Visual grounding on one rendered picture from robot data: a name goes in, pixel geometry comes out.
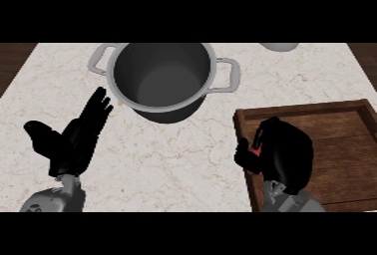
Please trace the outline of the pale grey round object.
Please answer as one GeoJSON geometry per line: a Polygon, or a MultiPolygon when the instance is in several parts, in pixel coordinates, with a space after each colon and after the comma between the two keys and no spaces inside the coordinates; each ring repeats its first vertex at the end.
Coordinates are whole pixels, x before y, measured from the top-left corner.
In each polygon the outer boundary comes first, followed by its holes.
{"type": "Polygon", "coordinates": [[[289,52],[298,46],[297,43],[261,43],[261,46],[273,52],[289,52]]]}

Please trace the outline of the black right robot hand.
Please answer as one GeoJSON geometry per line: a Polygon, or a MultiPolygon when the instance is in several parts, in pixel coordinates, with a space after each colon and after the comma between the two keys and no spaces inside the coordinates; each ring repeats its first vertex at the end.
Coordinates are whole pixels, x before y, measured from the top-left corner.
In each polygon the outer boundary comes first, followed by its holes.
{"type": "Polygon", "coordinates": [[[311,139],[294,125],[271,117],[258,124],[252,144],[243,137],[239,139],[233,161],[267,181],[282,183],[283,193],[295,195],[305,187],[311,173],[311,139]],[[255,156],[248,148],[260,146],[260,156],[255,156]]]}

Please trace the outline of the brown wooden tray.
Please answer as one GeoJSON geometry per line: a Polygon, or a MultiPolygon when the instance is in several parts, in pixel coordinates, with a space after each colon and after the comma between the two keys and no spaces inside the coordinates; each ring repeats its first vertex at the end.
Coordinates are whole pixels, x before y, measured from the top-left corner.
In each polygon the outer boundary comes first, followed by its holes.
{"type": "Polygon", "coordinates": [[[235,135],[251,139],[277,117],[313,142],[313,170],[304,191],[325,210],[377,210],[377,112],[366,100],[237,110],[235,135]]]}

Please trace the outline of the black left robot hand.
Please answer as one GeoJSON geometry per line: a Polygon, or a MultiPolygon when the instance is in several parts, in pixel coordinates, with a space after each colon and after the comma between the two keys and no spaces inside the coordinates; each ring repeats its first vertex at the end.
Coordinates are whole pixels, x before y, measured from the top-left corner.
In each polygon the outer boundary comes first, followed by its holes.
{"type": "Polygon", "coordinates": [[[69,121],[62,132],[38,121],[23,124],[33,151],[50,159],[51,177],[62,174],[78,176],[87,170],[112,109],[106,89],[97,87],[79,116],[69,121]]]}

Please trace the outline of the grey metal pot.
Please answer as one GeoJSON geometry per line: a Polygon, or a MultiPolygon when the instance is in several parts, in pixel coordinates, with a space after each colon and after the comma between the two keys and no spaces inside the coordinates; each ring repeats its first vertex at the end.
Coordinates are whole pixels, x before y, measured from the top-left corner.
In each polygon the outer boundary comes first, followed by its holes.
{"type": "Polygon", "coordinates": [[[104,43],[88,70],[106,77],[118,101],[153,114],[181,109],[206,94],[232,93],[239,86],[239,64],[218,58],[208,43],[104,43]],[[229,85],[211,89],[217,63],[230,64],[229,85]]]}

